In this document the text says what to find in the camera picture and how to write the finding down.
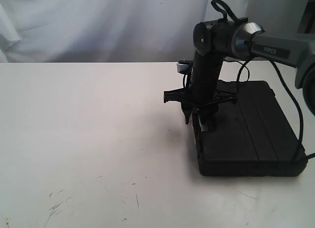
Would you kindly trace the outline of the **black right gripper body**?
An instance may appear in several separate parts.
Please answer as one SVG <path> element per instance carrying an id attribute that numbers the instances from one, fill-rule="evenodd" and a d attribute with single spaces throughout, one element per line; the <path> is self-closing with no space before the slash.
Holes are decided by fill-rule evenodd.
<path id="1" fill-rule="evenodd" d="M 236 104 L 235 94 L 216 95 L 223 60 L 222 54 L 208 53 L 202 56 L 195 53 L 192 70 L 186 75 L 187 85 L 181 89 L 165 91 L 163 101 L 176 101 L 201 109 L 229 101 Z"/>

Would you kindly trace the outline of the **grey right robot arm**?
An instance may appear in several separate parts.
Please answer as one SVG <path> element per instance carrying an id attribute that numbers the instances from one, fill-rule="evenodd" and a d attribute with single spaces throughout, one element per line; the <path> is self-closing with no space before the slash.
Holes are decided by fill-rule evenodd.
<path id="1" fill-rule="evenodd" d="M 235 103 L 234 93 L 220 92 L 219 74 L 226 57 L 243 60 L 241 69 L 256 57 L 272 64 L 281 63 L 296 69 L 295 87 L 303 90 L 308 109 L 315 111 L 315 36 L 313 34 L 279 35 L 266 32 L 247 18 L 229 21 L 221 18 L 201 22 L 193 30 L 193 61 L 179 61 L 177 71 L 184 75 L 181 89 L 165 91 L 164 102 L 182 104 L 186 118 L 193 108 L 209 108 L 223 102 Z"/>

